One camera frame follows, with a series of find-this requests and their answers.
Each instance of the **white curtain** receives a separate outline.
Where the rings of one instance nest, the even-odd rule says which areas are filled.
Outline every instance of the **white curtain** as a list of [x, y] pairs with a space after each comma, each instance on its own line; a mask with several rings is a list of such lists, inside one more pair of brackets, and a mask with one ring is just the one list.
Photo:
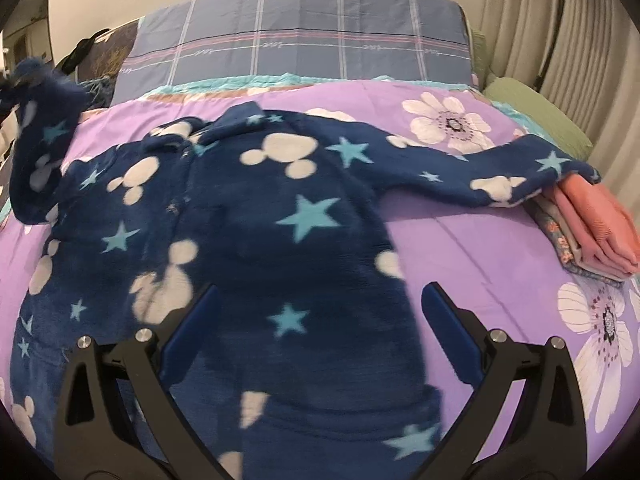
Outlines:
[[594, 143], [590, 163], [640, 226], [640, 34], [619, 0], [567, 0], [542, 94]]
[[[532, 86], [558, 0], [485, 0], [492, 71]], [[590, 163], [640, 226], [640, 34], [619, 0], [566, 0], [542, 95], [594, 143]]]

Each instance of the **black strap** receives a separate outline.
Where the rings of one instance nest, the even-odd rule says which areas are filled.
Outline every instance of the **black strap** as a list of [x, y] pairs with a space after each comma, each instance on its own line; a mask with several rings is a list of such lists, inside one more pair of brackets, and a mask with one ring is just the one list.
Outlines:
[[91, 49], [94, 47], [95, 40], [110, 30], [109, 28], [104, 28], [96, 32], [92, 37], [78, 41], [75, 49], [56, 65], [56, 69], [65, 75], [71, 74], [76, 69], [76, 66], [89, 55], [89, 52], [91, 52]]

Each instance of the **cloth pile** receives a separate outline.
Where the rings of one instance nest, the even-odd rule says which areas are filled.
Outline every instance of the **cloth pile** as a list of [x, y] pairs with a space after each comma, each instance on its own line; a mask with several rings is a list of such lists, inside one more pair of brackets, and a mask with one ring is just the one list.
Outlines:
[[526, 203], [569, 272], [622, 286], [640, 271], [640, 237], [604, 184], [571, 174]]

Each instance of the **light blue star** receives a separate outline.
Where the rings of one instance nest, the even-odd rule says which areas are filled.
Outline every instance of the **light blue star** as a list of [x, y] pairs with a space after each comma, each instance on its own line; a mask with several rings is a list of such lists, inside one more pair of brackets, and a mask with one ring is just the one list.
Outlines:
[[208, 144], [207, 146], [205, 146], [204, 144], [194, 144], [193, 151], [196, 152], [197, 156], [203, 156], [211, 148], [213, 148], [217, 143], [219, 143], [218, 140], [216, 140], [216, 142], [212, 142], [211, 144]]
[[133, 231], [127, 231], [126, 227], [124, 227], [124, 222], [120, 222], [118, 226], [118, 231], [113, 236], [107, 236], [102, 239], [103, 242], [107, 243], [107, 248], [103, 250], [103, 253], [108, 253], [113, 251], [114, 249], [120, 249], [121, 251], [127, 250], [127, 238], [136, 234], [140, 229], [135, 229]]
[[314, 204], [302, 195], [297, 195], [296, 212], [291, 216], [278, 220], [276, 224], [295, 225], [296, 228], [293, 235], [293, 241], [295, 241], [295, 243], [303, 240], [314, 227], [340, 227], [340, 224], [326, 213], [326, 210], [338, 202], [338, 200], [340, 199], [327, 198]]
[[65, 121], [56, 124], [55, 126], [45, 126], [42, 129], [42, 135], [44, 137], [44, 141], [47, 144], [52, 144], [54, 140], [58, 137], [66, 135], [69, 133], [69, 130], [65, 128]]
[[306, 328], [302, 326], [300, 321], [309, 313], [308, 310], [296, 311], [290, 303], [286, 303], [282, 307], [282, 312], [275, 316], [269, 316], [268, 319], [273, 321], [278, 327], [276, 329], [275, 338], [280, 339], [289, 330], [306, 334]]
[[429, 182], [442, 182], [439, 175], [434, 175], [433, 173], [429, 173], [428, 171], [423, 171], [421, 176], [426, 178]]
[[31, 333], [31, 326], [33, 325], [33, 316], [31, 316], [27, 322], [24, 322], [24, 320], [22, 319], [22, 316], [20, 316], [20, 322], [22, 323], [22, 326], [24, 327], [24, 329], [29, 333], [29, 335], [33, 335]]
[[73, 303], [71, 305], [71, 316], [69, 316], [69, 319], [75, 319], [76, 321], [80, 321], [80, 313], [86, 309], [87, 307], [85, 307], [82, 304], [82, 300], [78, 300], [77, 303]]
[[80, 183], [80, 189], [83, 190], [85, 187], [87, 187], [89, 184], [95, 184], [95, 179], [98, 178], [98, 176], [103, 172], [104, 170], [100, 170], [100, 171], [96, 171], [93, 170], [91, 172], [91, 175], [89, 175], [86, 179], [84, 179], [81, 183]]
[[247, 124], [260, 124], [260, 122], [264, 119], [264, 115], [255, 114], [246, 118]]
[[390, 438], [389, 440], [385, 440], [383, 444], [395, 447], [398, 450], [398, 454], [394, 460], [400, 460], [413, 453], [433, 451], [431, 439], [433, 439], [438, 431], [438, 426], [439, 424], [434, 424], [428, 430], [419, 431], [418, 426], [411, 424], [404, 428], [404, 436]]
[[29, 343], [27, 343], [24, 338], [22, 338], [21, 343], [18, 343], [18, 348], [22, 350], [22, 355], [20, 357], [27, 356], [28, 358], [31, 358], [29, 355]]
[[537, 158], [536, 162], [542, 164], [542, 167], [539, 168], [538, 171], [553, 169], [556, 170], [556, 173], [558, 174], [558, 176], [560, 176], [562, 175], [562, 163], [569, 162], [570, 160], [570, 158], [559, 158], [556, 155], [556, 152], [552, 150], [547, 158]]
[[345, 168], [348, 168], [354, 158], [362, 162], [366, 162], [367, 164], [373, 164], [373, 160], [363, 153], [368, 146], [369, 144], [367, 143], [351, 144], [348, 139], [340, 137], [340, 144], [334, 144], [333, 146], [327, 146], [326, 148], [332, 152], [339, 152], [340, 158], [342, 159], [342, 165]]

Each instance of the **white flower print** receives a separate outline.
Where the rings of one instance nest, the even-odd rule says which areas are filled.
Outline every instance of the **white flower print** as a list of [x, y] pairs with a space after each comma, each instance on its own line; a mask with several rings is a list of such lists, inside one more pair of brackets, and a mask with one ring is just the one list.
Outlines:
[[620, 320], [625, 300], [619, 290], [605, 283], [565, 283], [558, 290], [558, 312], [565, 325], [578, 334], [591, 333], [574, 361], [585, 419], [589, 420], [602, 385], [595, 415], [595, 431], [601, 433], [616, 410], [622, 367], [634, 355], [629, 330]]
[[494, 148], [494, 142], [485, 134], [491, 131], [484, 119], [476, 113], [465, 113], [459, 99], [448, 96], [442, 102], [424, 92], [422, 101], [407, 100], [402, 108], [420, 115], [411, 121], [411, 131], [427, 144], [437, 144], [449, 139], [449, 147], [460, 153], [477, 153]]
[[630, 280], [631, 286], [629, 287], [629, 299], [631, 305], [634, 308], [636, 319], [640, 322], [640, 274], [632, 277]]

